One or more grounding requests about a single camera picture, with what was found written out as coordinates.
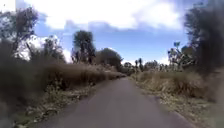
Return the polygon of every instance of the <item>dead grass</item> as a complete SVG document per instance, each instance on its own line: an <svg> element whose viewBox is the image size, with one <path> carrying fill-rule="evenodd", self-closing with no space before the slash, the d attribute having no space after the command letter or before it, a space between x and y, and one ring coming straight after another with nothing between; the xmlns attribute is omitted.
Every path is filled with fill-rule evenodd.
<svg viewBox="0 0 224 128"><path fill-rule="evenodd" d="M195 73L143 72L132 76L145 94L156 95L161 104L201 128L213 128L211 108L202 78Z"/></svg>
<svg viewBox="0 0 224 128"><path fill-rule="evenodd" d="M43 92L38 92L35 103L14 115L15 126L30 126L57 114L66 105L89 96L96 90L96 83L125 75L105 70L101 66L85 64L51 64L39 74Z"/></svg>
<svg viewBox="0 0 224 128"><path fill-rule="evenodd" d="M203 98L207 89L202 78L192 72L143 72L133 77L151 91Z"/></svg>

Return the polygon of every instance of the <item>sky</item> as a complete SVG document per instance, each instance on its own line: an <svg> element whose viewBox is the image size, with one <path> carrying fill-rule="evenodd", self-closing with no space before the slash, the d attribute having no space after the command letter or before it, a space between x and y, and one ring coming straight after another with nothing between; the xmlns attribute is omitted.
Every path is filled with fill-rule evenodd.
<svg viewBox="0 0 224 128"><path fill-rule="evenodd" d="M67 61L73 34L93 32L97 50L111 48L131 62L157 60L168 63L173 43L188 43L184 15L196 0L0 0L1 10L32 6L38 11L35 26L38 41L56 35Z"/></svg>

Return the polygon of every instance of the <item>paved path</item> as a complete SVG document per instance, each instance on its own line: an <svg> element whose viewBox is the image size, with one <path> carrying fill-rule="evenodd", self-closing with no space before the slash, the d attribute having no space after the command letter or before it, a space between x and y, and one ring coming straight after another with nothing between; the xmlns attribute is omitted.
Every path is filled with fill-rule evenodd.
<svg viewBox="0 0 224 128"><path fill-rule="evenodd" d="M93 97L71 105L38 128L191 128L165 111L128 79L109 82Z"/></svg>

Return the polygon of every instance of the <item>tree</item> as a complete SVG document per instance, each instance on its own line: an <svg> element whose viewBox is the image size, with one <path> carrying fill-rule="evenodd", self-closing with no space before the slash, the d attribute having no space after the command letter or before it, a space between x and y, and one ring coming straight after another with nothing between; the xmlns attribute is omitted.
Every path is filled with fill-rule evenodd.
<svg viewBox="0 0 224 128"><path fill-rule="evenodd" d="M34 35L37 12L31 7L16 12L0 13L0 39L10 40L13 52L19 54L26 46L27 40Z"/></svg>
<svg viewBox="0 0 224 128"><path fill-rule="evenodd" d="M122 73L125 73L130 76L134 72L135 72L135 70L133 68L133 65L130 62L125 62L124 63L124 71Z"/></svg>
<svg viewBox="0 0 224 128"><path fill-rule="evenodd" d="M138 68L138 60L135 60L135 68Z"/></svg>
<svg viewBox="0 0 224 128"><path fill-rule="evenodd" d="M155 70L158 65L159 64L156 60L146 62L144 65L144 70L150 70L150 69Z"/></svg>
<svg viewBox="0 0 224 128"><path fill-rule="evenodd" d="M171 48L168 51L168 57L169 57L169 61L170 64L173 68L175 68L175 66L177 66L177 69L181 69L181 58L182 58L182 53L179 50L179 46L180 46L180 42L174 42L174 47L175 48Z"/></svg>
<svg viewBox="0 0 224 128"><path fill-rule="evenodd" d="M124 67L128 68L128 69L131 69L132 68L132 64L130 62L125 62L124 63Z"/></svg>
<svg viewBox="0 0 224 128"><path fill-rule="evenodd" d="M73 55L75 55L76 60L81 60L83 62L88 61L89 63L92 63L92 58L95 56L96 51L95 46L93 44L92 32L87 32L84 30L76 32L74 34L73 43L74 48L76 49L73 51Z"/></svg>
<svg viewBox="0 0 224 128"><path fill-rule="evenodd" d="M143 71L143 65L142 65L143 61L142 61L142 58L139 58L138 59L138 62L139 62L139 68L140 68L140 70Z"/></svg>
<svg viewBox="0 0 224 128"><path fill-rule="evenodd" d="M209 74L224 64L223 5L220 0L210 0L208 4L195 5L185 16L196 66L203 74Z"/></svg>
<svg viewBox="0 0 224 128"><path fill-rule="evenodd" d="M58 39L54 36L49 36L41 49L36 49L33 46L28 46L30 49L30 61L44 63L46 61L61 61L65 62L62 47L58 44Z"/></svg>
<svg viewBox="0 0 224 128"><path fill-rule="evenodd" d="M115 66L118 70L121 67L121 61L121 56L116 51L109 48L104 48L96 54L96 63L104 65L109 64Z"/></svg>

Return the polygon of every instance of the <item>bush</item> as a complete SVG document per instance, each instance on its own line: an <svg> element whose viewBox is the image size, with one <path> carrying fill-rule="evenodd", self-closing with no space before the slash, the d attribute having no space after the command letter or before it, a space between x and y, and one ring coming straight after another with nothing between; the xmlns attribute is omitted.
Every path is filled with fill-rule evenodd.
<svg viewBox="0 0 224 128"><path fill-rule="evenodd" d="M137 81L144 83L152 91L189 97L203 98L207 90L202 78L194 72L143 72L138 74Z"/></svg>
<svg viewBox="0 0 224 128"><path fill-rule="evenodd" d="M106 79L124 77L121 73L104 71L99 66L64 63L44 66L40 76L44 90L47 86L66 90L75 86L95 84Z"/></svg>

